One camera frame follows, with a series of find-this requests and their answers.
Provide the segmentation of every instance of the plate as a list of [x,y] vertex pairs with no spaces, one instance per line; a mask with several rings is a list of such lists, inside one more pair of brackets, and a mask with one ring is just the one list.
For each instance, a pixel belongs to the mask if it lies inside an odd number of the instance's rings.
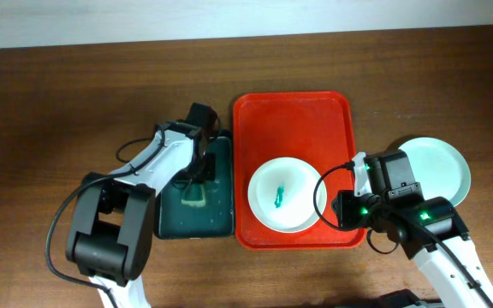
[[452,145],[424,137],[409,140],[399,149],[408,155],[414,177],[420,183],[425,199],[445,197],[456,206],[469,193],[469,166]]
[[[260,166],[248,184],[248,203],[252,213],[267,228],[294,233],[311,227],[318,220],[313,208],[313,190],[320,174],[309,163],[280,157]],[[326,207],[326,186],[318,189],[317,205]]]

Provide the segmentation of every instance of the small green object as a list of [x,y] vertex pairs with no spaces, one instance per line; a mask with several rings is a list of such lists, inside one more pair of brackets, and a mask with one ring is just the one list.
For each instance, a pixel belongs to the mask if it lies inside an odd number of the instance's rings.
[[280,185],[277,188],[277,195],[275,196],[275,207],[278,209],[282,204],[282,194],[284,193],[284,185]]
[[429,214],[427,214],[427,212],[423,212],[419,214],[419,217],[421,217],[421,220],[431,219],[431,217],[429,216]]

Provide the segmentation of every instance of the brown tabletop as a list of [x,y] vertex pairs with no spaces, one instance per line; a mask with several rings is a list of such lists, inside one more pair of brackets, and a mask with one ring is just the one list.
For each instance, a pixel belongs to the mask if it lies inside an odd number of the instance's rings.
[[[119,145],[185,116],[191,102],[230,127],[241,94],[310,90],[349,99],[359,151],[418,134],[464,155],[472,186],[458,211],[493,282],[493,27],[98,44],[0,50],[0,306],[102,305],[49,272],[44,244],[80,179],[120,166]],[[63,253],[71,214],[52,250],[77,275]],[[331,305],[404,288],[436,297],[401,249],[382,256],[366,243],[252,252],[234,237],[154,237],[143,277],[157,307]]]

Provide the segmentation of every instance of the round white plate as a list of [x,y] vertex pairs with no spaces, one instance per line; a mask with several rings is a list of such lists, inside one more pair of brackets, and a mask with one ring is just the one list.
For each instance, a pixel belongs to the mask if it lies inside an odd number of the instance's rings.
[[[310,164],[296,158],[281,157],[264,163],[248,183],[252,213],[267,228],[278,232],[293,233],[311,227],[318,220],[313,190],[320,177]],[[318,189],[317,205],[323,213],[324,182]]]
[[408,155],[425,199],[445,197],[456,206],[469,193],[469,166],[452,145],[434,138],[416,138],[399,149]]

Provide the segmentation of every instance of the dark green tray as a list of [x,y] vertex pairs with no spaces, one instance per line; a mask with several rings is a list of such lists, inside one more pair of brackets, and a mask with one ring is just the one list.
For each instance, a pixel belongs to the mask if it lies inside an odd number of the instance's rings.
[[210,143],[216,155],[214,181],[185,189],[168,184],[156,200],[154,234],[159,239],[228,236],[235,231],[233,145],[228,136]]

